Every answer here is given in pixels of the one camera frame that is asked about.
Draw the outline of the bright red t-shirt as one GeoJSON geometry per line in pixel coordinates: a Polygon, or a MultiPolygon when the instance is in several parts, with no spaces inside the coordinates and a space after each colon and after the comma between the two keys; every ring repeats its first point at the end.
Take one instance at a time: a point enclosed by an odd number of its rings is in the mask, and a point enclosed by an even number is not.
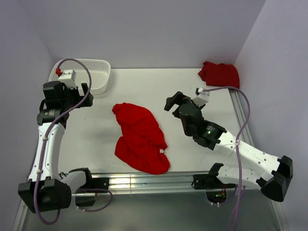
{"type": "Polygon", "coordinates": [[[115,104],[112,112],[122,131],[115,155],[141,172],[152,175],[168,172],[170,162],[164,154],[167,144],[153,114],[131,103],[115,104]]]}

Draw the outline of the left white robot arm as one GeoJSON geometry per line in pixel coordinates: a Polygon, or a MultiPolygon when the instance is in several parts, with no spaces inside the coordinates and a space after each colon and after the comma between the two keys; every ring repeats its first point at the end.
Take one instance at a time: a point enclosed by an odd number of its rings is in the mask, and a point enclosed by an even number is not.
{"type": "Polygon", "coordinates": [[[69,112],[73,108],[91,107],[93,96],[87,83],[69,88],[60,81],[43,85],[45,98],[37,116],[38,147],[31,173],[26,183],[18,186],[18,194],[32,213],[68,208],[72,194],[80,189],[89,192],[94,186],[88,168],[78,168],[68,176],[59,177],[58,163],[61,141],[66,129],[69,112]]]}

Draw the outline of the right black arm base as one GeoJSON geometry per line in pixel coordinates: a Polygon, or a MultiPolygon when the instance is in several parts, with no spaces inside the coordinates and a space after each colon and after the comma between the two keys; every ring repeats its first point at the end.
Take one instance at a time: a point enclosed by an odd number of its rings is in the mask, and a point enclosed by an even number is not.
{"type": "Polygon", "coordinates": [[[227,189],[234,189],[233,194],[237,189],[236,184],[223,184],[216,177],[209,174],[193,175],[191,186],[195,190],[205,190],[207,199],[214,204],[226,202],[228,197],[227,189]]]}

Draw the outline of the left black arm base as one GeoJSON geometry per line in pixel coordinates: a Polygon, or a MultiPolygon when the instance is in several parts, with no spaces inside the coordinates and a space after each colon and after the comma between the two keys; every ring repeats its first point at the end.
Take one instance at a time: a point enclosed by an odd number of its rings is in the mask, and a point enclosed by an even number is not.
{"type": "Polygon", "coordinates": [[[78,207],[94,206],[99,194],[109,195],[109,178],[93,178],[89,186],[83,186],[76,191],[75,203],[78,207]]]}

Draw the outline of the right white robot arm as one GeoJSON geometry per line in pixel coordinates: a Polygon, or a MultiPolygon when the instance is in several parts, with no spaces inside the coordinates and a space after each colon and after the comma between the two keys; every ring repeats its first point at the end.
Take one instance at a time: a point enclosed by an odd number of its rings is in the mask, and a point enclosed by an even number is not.
{"type": "Polygon", "coordinates": [[[172,114],[181,120],[186,136],[202,147],[228,157],[239,157],[241,161],[237,168],[215,163],[203,179],[206,186],[247,186],[260,190],[273,201],[283,202],[293,178],[292,159],[265,153],[240,141],[224,127],[205,120],[201,110],[209,101],[209,93],[197,88],[196,95],[192,99],[178,91],[166,99],[164,110],[177,105],[172,114]]]}

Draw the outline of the white perforated plastic basket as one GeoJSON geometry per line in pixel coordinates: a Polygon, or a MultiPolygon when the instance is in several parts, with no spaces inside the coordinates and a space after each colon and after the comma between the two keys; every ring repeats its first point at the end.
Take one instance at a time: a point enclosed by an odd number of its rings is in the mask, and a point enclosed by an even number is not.
{"type": "MultiPolygon", "coordinates": [[[[77,59],[85,65],[91,75],[90,93],[96,97],[103,94],[108,86],[109,76],[111,72],[110,64],[105,60],[95,59],[77,59]]],[[[60,65],[61,72],[73,70],[75,72],[74,86],[77,87],[79,95],[83,96],[82,83],[89,86],[89,75],[85,68],[76,61],[65,61],[60,65]]]]}

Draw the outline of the dark red t-shirt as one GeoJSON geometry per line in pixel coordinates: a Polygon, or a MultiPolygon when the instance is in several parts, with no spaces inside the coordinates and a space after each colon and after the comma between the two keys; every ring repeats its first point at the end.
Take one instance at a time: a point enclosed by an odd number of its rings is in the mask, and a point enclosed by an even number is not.
{"type": "Polygon", "coordinates": [[[198,75],[208,86],[240,88],[239,74],[232,64],[215,64],[206,61],[198,75]]]}

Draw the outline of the right side aluminium rail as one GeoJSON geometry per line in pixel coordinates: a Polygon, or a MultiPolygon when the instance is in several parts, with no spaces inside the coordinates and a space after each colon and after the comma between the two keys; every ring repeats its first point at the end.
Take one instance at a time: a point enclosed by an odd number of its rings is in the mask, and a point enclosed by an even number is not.
{"type": "MultiPolygon", "coordinates": [[[[244,99],[242,94],[236,90],[229,90],[229,94],[235,111],[235,116],[238,122],[238,126],[239,128],[241,128],[248,116],[246,100],[244,99]]],[[[241,140],[243,140],[244,142],[248,143],[251,146],[254,146],[254,142],[248,124],[246,124],[245,128],[241,133],[241,140]]]]}

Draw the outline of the aluminium rail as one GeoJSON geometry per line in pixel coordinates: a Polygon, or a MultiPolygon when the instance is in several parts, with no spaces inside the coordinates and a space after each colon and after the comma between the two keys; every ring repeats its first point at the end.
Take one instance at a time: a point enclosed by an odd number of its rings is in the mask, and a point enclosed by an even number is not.
{"type": "MultiPolygon", "coordinates": [[[[244,99],[242,94],[236,90],[229,90],[229,94],[235,111],[235,116],[238,122],[238,126],[239,128],[241,128],[248,116],[246,100],[244,99]]],[[[254,146],[254,142],[248,124],[246,124],[245,128],[241,133],[241,140],[243,140],[244,142],[248,143],[251,146],[254,146]]]]}
{"type": "Polygon", "coordinates": [[[112,194],[157,194],[196,192],[191,184],[193,175],[207,171],[168,172],[163,175],[146,173],[93,173],[95,180],[108,178],[108,190],[112,194]]]}

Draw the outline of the front aluminium rail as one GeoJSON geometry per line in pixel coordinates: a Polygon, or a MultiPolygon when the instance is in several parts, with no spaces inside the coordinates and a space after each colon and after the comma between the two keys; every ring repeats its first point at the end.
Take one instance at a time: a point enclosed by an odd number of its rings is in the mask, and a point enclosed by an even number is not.
{"type": "Polygon", "coordinates": [[[191,184],[193,175],[207,171],[168,172],[163,175],[146,173],[93,173],[95,180],[108,178],[108,190],[112,194],[157,194],[196,192],[191,184]]]}

